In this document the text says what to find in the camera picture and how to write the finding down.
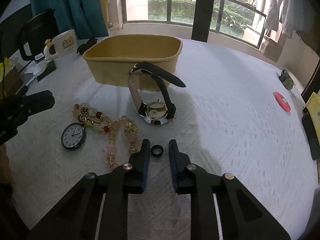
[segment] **teal curtain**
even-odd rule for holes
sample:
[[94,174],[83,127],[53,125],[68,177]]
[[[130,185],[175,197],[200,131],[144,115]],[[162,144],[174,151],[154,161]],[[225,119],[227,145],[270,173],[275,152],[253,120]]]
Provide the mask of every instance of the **teal curtain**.
[[45,9],[55,9],[60,33],[76,30],[79,39],[108,36],[100,0],[30,0],[33,16]]

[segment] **black ring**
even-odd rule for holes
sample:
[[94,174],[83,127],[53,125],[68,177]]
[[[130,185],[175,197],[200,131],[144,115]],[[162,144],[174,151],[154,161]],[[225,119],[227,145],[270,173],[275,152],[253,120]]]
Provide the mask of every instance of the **black ring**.
[[[160,153],[154,153],[153,152],[154,149],[160,149],[161,152]],[[161,157],[162,154],[163,154],[163,151],[164,151],[163,147],[161,145],[156,144],[156,145],[153,145],[152,148],[151,148],[151,155],[154,156],[154,157]]]

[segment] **black kettle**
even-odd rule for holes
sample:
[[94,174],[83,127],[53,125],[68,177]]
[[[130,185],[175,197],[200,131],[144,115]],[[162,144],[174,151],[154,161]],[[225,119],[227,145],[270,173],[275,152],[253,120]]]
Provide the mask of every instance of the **black kettle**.
[[[28,22],[24,23],[17,35],[17,44],[23,60],[38,61],[43,57],[45,41],[59,35],[54,9],[44,10]],[[23,45],[29,43],[31,55],[27,55]]]

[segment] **white mug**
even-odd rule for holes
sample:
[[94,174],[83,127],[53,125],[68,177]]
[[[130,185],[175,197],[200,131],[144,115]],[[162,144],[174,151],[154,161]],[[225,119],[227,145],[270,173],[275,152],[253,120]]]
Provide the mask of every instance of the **white mug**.
[[[54,45],[55,54],[50,54],[49,48]],[[47,60],[64,57],[70,52],[77,50],[76,32],[74,29],[55,36],[52,41],[46,40],[43,54]]]

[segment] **watch face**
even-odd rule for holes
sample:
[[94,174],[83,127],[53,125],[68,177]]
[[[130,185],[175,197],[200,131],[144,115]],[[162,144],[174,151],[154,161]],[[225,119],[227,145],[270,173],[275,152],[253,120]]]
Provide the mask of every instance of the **watch face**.
[[85,129],[79,123],[68,125],[62,133],[61,143],[67,150],[78,149],[85,140]]

